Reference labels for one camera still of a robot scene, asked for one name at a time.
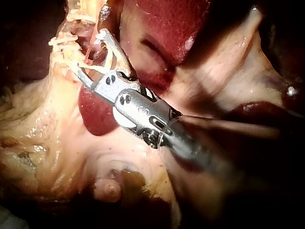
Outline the right arm instrument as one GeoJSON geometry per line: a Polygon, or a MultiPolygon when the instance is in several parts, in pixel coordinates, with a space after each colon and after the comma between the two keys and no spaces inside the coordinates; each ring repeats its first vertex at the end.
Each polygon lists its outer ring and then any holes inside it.
{"type": "Polygon", "coordinates": [[[179,135],[179,126],[171,120],[181,113],[146,87],[137,78],[111,70],[92,82],[91,90],[113,106],[117,123],[148,146],[172,146],[179,135]]]}

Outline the right arm instrument jaw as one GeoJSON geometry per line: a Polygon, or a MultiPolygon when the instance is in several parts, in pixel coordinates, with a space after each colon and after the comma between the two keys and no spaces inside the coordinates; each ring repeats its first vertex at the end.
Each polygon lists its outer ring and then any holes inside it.
{"type": "Polygon", "coordinates": [[[101,36],[100,40],[107,45],[107,49],[111,50],[115,57],[114,65],[112,64],[111,69],[122,72],[127,78],[131,78],[132,67],[130,61],[116,38],[107,28],[101,29],[99,34],[101,36]]]}
{"type": "Polygon", "coordinates": [[[79,78],[79,80],[83,83],[83,85],[88,88],[89,90],[95,90],[96,88],[96,82],[93,81],[86,73],[85,71],[80,68],[76,67],[76,75],[79,78]]]}

